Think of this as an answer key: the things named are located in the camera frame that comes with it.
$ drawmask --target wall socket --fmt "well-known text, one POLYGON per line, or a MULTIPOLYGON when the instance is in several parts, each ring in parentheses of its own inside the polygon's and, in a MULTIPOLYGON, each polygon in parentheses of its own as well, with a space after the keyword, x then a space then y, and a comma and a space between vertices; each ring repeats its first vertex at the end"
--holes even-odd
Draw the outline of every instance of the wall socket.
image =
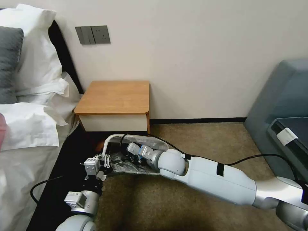
POLYGON ((110 43, 107 26, 91 26, 95 43, 110 43))
POLYGON ((107 26, 75 27, 80 44, 106 44, 110 43, 107 26))

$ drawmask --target black bed frame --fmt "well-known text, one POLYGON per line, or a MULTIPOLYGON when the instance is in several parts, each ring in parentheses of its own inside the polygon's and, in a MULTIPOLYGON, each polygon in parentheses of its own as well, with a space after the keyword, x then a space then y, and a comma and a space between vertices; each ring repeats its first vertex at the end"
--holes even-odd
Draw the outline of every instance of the black bed frame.
POLYGON ((58 53, 58 57, 62 65, 62 71, 69 73, 75 85, 77 86, 79 93, 83 94, 84 92, 79 82, 70 52, 67 48, 63 35, 56 21, 53 21, 53 23, 51 24, 48 30, 48 35, 58 53))
MULTIPOLYGON (((79 93, 83 94, 71 55, 56 21, 53 21, 48 33, 57 50, 62 71, 69 73, 79 93)), ((61 175, 63 177, 46 184, 27 231, 55 231, 62 222, 73 215, 64 198, 69 191, 80 192, 86 175, 80 163, 95 155, 94 152, 93 145, 79 125, 65 140, 49 178, 61 175)))

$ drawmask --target wooden tabletop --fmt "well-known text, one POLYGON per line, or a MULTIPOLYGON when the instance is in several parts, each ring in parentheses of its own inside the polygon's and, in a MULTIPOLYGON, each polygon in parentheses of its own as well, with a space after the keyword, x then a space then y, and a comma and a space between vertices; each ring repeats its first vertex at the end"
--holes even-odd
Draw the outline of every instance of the wooden tabletop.
POLYGON ((93 81, 74 112, 78 115, 146 114, 149 81, 93 81))

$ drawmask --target gray pillow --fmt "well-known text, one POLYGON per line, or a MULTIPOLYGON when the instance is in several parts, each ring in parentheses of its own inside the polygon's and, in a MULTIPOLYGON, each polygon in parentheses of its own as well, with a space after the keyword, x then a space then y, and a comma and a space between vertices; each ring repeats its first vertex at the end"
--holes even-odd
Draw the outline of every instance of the gray pillow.
POLYGON ((14 76, 22 41, 22 29, 0 27, 0 104, 17 103, 14 76))

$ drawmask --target pink object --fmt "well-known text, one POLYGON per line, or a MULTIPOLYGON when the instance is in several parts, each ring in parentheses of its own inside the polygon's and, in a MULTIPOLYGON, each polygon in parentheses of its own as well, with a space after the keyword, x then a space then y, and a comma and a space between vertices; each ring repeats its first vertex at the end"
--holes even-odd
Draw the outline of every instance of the pink object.
POLYGON ((2 142, 4 140, 5 132, 6 132, 6 121, 5 121, 4 115, 0 113, 0 150, 1 150, 2 142))

